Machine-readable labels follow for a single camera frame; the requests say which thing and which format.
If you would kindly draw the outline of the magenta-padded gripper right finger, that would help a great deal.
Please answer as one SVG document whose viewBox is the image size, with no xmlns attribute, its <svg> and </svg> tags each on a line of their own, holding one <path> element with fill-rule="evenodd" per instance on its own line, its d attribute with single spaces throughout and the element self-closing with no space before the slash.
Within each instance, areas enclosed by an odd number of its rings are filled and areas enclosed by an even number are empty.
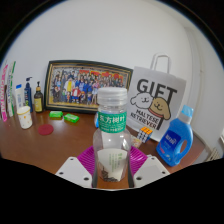
<svg viewBox="0 0 224 224">
<path fill-rule="evenodd" d="M 140 188 L 169 175 L 169 171 L 152 155 L 139 149 L 130 150 L 128 183 L 131 188 Z"/>
</svg>

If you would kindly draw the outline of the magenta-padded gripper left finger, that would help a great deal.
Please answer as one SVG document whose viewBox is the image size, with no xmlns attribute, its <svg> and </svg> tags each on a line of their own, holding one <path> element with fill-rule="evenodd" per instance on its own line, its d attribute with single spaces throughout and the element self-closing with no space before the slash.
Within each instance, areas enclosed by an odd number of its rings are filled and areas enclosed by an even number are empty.
<svg viewBox="0 0 224 224">
<path fill-rule="evenodd" d="M 56 172 L 56 176 L 81 187 L 91 188 L 94 170 L 94 149 L 89 147 L 78 157 L 69 157 Z"/>
</svg>

